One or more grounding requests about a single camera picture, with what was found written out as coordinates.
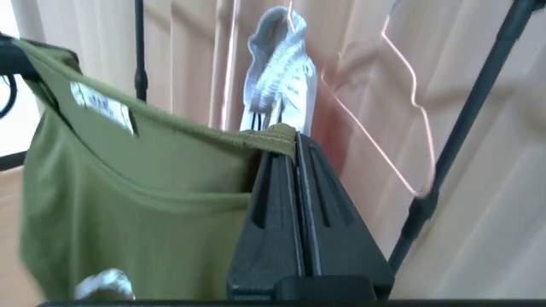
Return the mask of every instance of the wooden floor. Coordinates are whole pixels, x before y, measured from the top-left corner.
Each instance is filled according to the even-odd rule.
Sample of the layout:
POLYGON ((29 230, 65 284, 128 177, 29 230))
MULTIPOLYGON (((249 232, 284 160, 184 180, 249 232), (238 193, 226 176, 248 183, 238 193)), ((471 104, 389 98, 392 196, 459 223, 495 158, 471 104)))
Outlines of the wooden floor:
POLYGON ((36 306, 43 302, 19 260, 21 168, 0 172, 0 306, 36 306))

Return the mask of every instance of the curtain fold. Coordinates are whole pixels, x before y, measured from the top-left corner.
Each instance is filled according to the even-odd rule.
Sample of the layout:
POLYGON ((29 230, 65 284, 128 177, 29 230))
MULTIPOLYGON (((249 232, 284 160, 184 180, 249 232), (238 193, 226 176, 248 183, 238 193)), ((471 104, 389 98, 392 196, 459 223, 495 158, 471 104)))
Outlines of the curtain fold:
MULTIPOLYGON (((408 0, 391 40, 418 80, 439 154, 491 48, 510 0, 408 0)), ((13 1, 20 35, 68 47, 84 72, 134 96, 134 6, 126 0, 13 1)), ((251 56, 247 39, 281 0, 144 1, 148 103, 237 130, 251 56)), ((308 53, 322 69, 359 38, 328 83, 413 185, 427 175, 410 76, 378 38, 393 0, 298 0, 308 53)), ((546 298, 546 14, 524 31, 445 184, 439 208, 400 270, 394 298, 546 298)), ((312 137, 323 146, 386 257, 411 195, 321 86, 312 137)))

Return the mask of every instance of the metal rod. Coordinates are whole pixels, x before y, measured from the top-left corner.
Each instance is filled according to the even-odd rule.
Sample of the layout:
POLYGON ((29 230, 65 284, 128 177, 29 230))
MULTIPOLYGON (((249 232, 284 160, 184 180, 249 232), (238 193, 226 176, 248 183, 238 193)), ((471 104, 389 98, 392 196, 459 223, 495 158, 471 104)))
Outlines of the metal rod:
POLYGON ((499 29, 497 40, 479 72, 478 78, 436 163, 436 176, 431 193, 424 199, 414 199, 409 206, 408 218, 389 258, 389 264, 395 273, 402 265, 411 244, 421 232, 424 223, 434 214, 438 204, 440 187, 453 165, 474 120, 476 120, 479 110, 484 105, 485 99, 491 92, 491 88, 504 66, 504 62, 526 27, 532 12, 539 8, 539 4, 543 2, 544 0, 514 0, 512 3, 499 29))
POLYGON ((144 63, 144 4, 142 0, 135 0, 135 33, 136 33, 136 98, 146 101, 148 89, 148 75, 144 63))

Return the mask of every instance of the window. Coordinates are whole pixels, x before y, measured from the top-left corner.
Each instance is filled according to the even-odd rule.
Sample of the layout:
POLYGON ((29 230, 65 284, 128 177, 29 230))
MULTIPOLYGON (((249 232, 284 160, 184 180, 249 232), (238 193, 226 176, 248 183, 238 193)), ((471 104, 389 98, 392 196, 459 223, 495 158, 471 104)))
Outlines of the window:
MULTIPOLYGON (((19 37, 11 1, 0 1, 0 31, 19 37)), ((11 111, 0 119, 0 171, 22 165, 25 152, 39 121, 37 99, 20 76, 17 81, 17 100, 11 111)), ((9 98, 7 79, 0 79, 0 108, 9 98)))

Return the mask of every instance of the white print on shirt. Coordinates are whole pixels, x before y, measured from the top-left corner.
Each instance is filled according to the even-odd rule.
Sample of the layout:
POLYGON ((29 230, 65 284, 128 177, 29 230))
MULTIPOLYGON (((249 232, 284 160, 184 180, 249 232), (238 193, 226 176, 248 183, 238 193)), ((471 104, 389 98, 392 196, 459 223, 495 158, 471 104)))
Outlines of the white print on shirt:
POLYGON ((105 269, 82 280, 74 291, 76 299, 83 299, 98 290, 114 290, 128 299, 135 299, 131 281, 121 269, 105 269))

